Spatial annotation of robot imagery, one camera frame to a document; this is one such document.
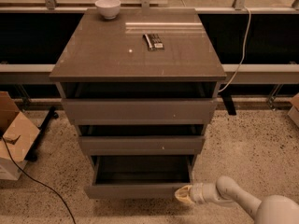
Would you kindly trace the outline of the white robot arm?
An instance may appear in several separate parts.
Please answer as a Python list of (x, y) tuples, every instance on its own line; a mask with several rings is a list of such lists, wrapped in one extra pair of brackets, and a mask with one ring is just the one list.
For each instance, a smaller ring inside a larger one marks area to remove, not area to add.
[(214, 183), (194, 183), (175, 192), (182, 203), (217, 205), (238, 204), (254, 224), (299, 224), (299, 204), (288, 197), (270, 195), (260, 200), (243, 190), (231, 177), (221, 176)]

